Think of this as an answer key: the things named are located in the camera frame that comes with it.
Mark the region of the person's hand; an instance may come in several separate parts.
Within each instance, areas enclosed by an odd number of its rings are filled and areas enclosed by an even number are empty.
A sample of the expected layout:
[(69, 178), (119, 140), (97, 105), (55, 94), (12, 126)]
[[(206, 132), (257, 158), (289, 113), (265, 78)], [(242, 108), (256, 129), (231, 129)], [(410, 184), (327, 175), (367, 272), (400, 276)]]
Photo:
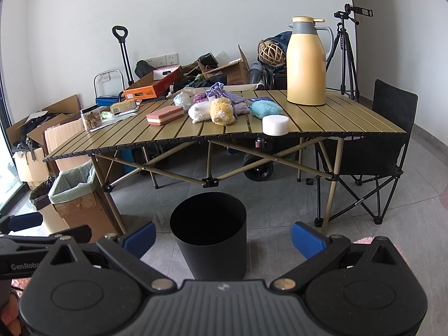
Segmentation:
[(12, 291), (8, 303), (1, 309), (1, 335), (21, 335), (18, 298)]

